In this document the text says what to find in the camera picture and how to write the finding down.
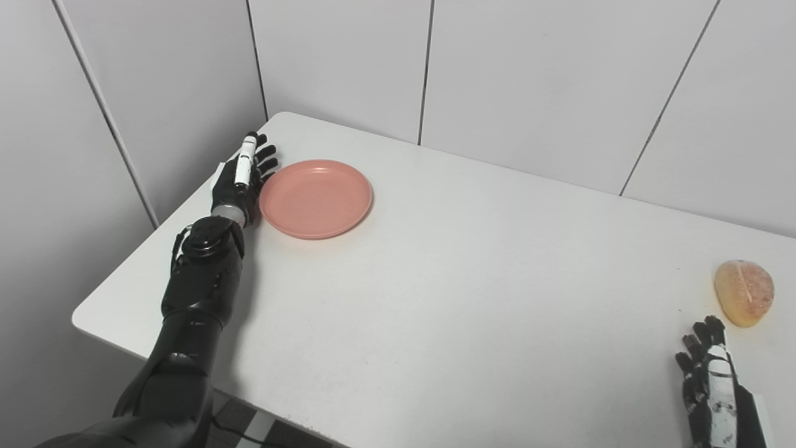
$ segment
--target bread roll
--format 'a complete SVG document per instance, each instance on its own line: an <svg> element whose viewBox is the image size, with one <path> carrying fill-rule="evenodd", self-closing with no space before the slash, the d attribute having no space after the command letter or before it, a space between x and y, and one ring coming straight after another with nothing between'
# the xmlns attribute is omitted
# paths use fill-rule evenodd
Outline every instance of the bread roll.
<svg viewBox="0 0 796 448"><path fill-rule="evenodd" d="M751 327L774 303L774 282L765 269L745 260L730 260L716 271L716 293L724 314L739 327Z"/></svg>

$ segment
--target cable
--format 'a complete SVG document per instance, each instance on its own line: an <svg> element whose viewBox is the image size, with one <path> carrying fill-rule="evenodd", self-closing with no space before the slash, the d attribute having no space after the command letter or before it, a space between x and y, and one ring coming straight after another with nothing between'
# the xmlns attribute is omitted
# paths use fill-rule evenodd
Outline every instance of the cable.
<svg viewBox="0 0 796 448"><path fill-rule="evenodd" d="M212 422L213 426L215 426L216 428L218 428L218 429L220 429L222 431L227 431L227 432L233 433L234 435L239 436L240 438L244 438L244 439L248 440L249 442L254 442L254 443L260 445L261 448L290 448L287 445L280 445L278 443L270 443L270 442L266 442L264 440L257 440L256 438L247 436L242 431L238 431L238 430L223 426L223 425L221 425L218 422L218 420L216 420L216 416L215 415L212 417L210 422Z"/></svg>

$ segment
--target plate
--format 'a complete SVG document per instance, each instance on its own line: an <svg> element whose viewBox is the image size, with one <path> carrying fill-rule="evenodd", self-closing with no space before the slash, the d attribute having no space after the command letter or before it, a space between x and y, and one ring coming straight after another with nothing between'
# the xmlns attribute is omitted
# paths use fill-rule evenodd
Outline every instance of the plate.
<svg viewBox="0 0 796 448"><path fill-rule="evenodd" d="M373 190L356 169L334 160L305 160L277 171L263 187L259 209L291 237L331 238L368 213Z"/></svg>

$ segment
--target floor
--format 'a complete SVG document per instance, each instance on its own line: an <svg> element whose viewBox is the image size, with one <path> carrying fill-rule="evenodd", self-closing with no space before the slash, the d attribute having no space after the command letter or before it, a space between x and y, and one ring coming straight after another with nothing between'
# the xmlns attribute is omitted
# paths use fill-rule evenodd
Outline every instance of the floor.
<svg viewBox="0 0 796 448"><path fill-rule="evenodd" d="M273 415L240 400L216 393L213 401L216 421L227 430L211 426L206 448L342 448L280 422Z"/></svg>

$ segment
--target robotic arm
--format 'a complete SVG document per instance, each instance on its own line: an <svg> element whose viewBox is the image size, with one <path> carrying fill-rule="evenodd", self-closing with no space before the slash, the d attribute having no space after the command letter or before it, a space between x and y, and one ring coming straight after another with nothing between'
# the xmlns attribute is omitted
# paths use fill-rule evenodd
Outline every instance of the robotic arm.
<svg viewBox="0 0 796 448"><path fill-rule="evenodd" d="M246 136L238 156L217 170L211 215L177 236L160 335L113 418L37 448L205 446L213 407L210 374L243 265L241 230L254 221L259 192L277 166L276 149L266 142L265 135Z"/></svg>

